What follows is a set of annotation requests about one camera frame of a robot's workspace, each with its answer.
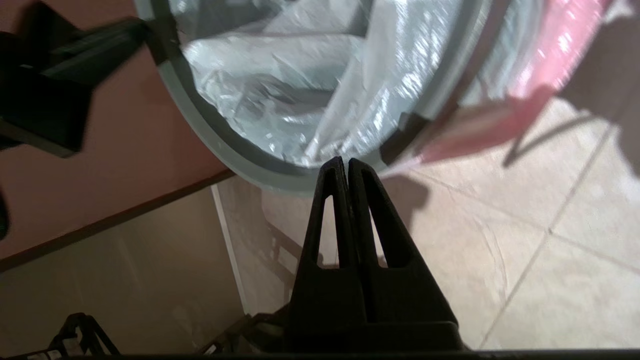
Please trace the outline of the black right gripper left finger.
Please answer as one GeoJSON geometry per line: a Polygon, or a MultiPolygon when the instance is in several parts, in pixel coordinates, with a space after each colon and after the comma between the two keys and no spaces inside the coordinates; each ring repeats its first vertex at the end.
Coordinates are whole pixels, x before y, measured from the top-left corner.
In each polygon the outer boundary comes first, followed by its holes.
{"type": "Polygon", "coordinates": [[[289,303],[289,324],[353,326],[365,321],[366,310],[345,163],[338,156],[325,162],[318,172],[289,303]],[[338,268],[322,268],[318,264],[327,198],[333,199],[338,268]]]}

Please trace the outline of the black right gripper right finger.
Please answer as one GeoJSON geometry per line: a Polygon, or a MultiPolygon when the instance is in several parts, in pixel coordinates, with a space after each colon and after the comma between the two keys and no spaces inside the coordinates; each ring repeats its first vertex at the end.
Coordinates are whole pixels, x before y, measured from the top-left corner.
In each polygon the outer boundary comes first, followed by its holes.
{"type": "Polygon", "coordinates": [[[355,244],[373,322],[450,322],[457,318],[375,170],[349,161],[355,244]]]}

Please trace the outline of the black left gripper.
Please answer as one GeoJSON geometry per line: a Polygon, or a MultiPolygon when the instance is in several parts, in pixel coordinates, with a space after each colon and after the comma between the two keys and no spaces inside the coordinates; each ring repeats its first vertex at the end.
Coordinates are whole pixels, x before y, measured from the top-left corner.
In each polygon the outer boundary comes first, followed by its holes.
{"type": "Polygon", "coordinates": [[[83,149],[92,89],[146,44],[150,30],[127,17],[77,30],[41,0],[1,33],[1,150],[31,146],[68,158],[83,149]]]}

